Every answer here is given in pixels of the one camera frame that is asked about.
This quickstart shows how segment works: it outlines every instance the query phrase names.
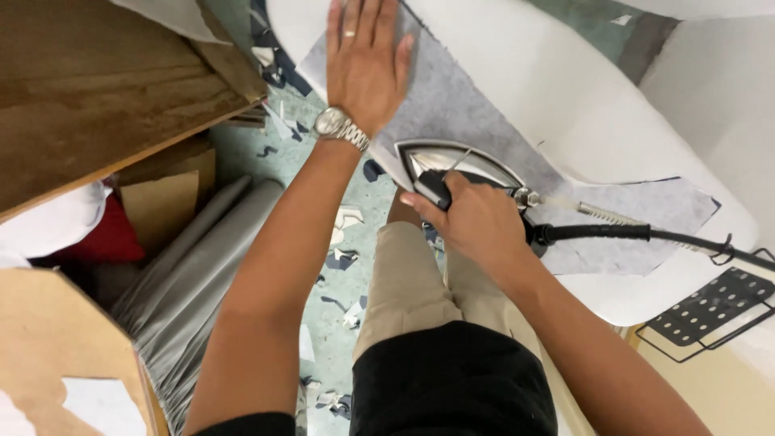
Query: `green floor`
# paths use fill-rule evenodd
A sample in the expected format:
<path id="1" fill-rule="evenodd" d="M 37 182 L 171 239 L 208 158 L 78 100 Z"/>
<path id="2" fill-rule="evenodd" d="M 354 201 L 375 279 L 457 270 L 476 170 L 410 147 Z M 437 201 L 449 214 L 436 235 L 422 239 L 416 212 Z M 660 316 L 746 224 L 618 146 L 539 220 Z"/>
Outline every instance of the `green floor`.
<path id="1" fill-rule="evenodd" d="M 250 18 L 246 10 L 250 0 L 208 0 L 207 3 L 230 31 L 237 45 L 249 53 L 252 43 Z M 653 50 L 649 52 L 642 47 L 661 47 L 667 37 L 662 24 L 669 20 L 657 17 L 656 30 L 649 28 L 644 31 L 639 29 L 639 24 L 644 16 L 650 14 L 611 0 L 532 0 L 532 3 L 576 29 L 611 62 L 619 64 L 622 59 L 635 59 L 636 64 L 640 66 L 636 68 L 637 71 L 625 72 L 635 82 L 639 81 L 638 76 L 642 77 L 645 72 L 643 65 L 650 64 L 656 54 L 652 53 Z M 632 16 L 625 26 L 611 23 L 613 19 L 623 15 Z M 651 26 L 654 26 L 653 16 L 651 21 Z M 640 43 L 633 44 L 634 34 L 638 35 Z M 627 50 L 633 47 L 634 52 L 627 53 Z M 280 101 L 284 102 L 287 118 L 297 119 L 307 127 L 311 126 L 317 114 L 325 108 L 324 103 L 315 95 L 304 98 L 292 90 L 270 91 L 270 107 L 278 111 Z M 301 143 L 292 139 L 281 140 L 274 125 L 269 121 L 266 133 L 253 129 L 217 126 L 211 130 L 210 137 L 217 150 L 220 184 L 240 175 L 251 174 L 256 180 L 273 178 L 288 185 L 315 142 L 310 134 L 305 134 Z M 279 151 L 267 157 L 258 157 L 266 146 L 272 146 Z M 322 382 L 322 391 L 336 389 L 339 393 L 351 393 L 350 353 L 356 340 L 356 331 L 343 327 L 341 310 L 333 304 L 322 302 L 320 297 L 335 298 L 349 308 L 361 295 L 367 294 L 374 259 L 375 234 L 384 224 L 394 192 L 395 187 L 387 176 L 382 176 L 378 182 L 370 184 L 360 169 L 347 189 L 344 204 L 360 207 L 365 224 L 347 228 L 345 242 L 338 247 L 359 251 L 360 260 L 346 272 L 331 271 L 323 267 L 325 285 L 316 286 L 312 290 L 303 319 L 312 336 L 316 362 L 301 361 L 301 375 L 312 375 L 314 379 Z M 347 434 L 349 421 L 341 417 L 335 418 L 327 410 L 310 409 L 308 419 L 310 434 L 313 434 L 313 431 L 318 435 Z"/>

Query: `watch face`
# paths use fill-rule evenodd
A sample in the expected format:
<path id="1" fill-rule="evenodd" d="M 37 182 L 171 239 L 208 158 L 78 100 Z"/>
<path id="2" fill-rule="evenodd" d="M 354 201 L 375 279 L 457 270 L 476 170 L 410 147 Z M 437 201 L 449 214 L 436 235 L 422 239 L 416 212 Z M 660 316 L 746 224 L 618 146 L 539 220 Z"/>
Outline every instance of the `watch face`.
<path id="1" fill-rule="evenodd" d="M 339 132 L 347 121 L 347 115 L 337 108 L 328 108 L 315 121 L 318 135 L 328 136 Z"/>

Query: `silver watch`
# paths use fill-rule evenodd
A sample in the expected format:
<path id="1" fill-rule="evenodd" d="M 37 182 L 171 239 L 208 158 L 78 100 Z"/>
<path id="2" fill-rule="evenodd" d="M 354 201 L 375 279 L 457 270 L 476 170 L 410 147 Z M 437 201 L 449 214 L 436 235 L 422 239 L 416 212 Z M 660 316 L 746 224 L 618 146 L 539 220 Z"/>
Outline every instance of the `silver watch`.
<path id="1" fill-rule="evenodd" d="M 336 106 L 329 107 L 315 120 L 315 132 L 321 137 L 344 139 L 352 143 L 361 153 L 371 144 L 371 139 L 353 120 Z"/>

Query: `red fabric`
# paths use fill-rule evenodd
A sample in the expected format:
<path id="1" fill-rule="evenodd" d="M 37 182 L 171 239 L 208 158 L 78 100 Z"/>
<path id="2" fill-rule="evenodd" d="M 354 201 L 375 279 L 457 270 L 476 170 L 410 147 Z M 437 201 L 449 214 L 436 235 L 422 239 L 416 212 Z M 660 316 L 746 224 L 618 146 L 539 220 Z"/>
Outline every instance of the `red fabric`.
<path id="1" fill-rule="evenodd" d="M 52 254 L 57 259 L 94 263 L 134 262 L 145 257 L 137 235 L 119 199 L 111 194 L 105 200 L 102 220 L 79 243 Z"/>

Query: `khaki pants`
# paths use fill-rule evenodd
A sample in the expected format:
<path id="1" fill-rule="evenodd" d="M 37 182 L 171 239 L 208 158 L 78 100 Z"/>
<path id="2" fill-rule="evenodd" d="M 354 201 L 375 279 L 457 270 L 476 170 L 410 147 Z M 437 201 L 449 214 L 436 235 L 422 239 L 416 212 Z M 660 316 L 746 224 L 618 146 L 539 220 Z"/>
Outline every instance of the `khaki pants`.
<path id="1" fill-rule="evenodd" d="M 377 342 L 464 320 L 513 337 L 544 365 L 555 405 L 575 436 L 594 434 L 517 306 L 470 259 L 447 250 L 442 278 L 417 226 L 397 222 L 377 232 L 374 273 L 355 362 Z"/>

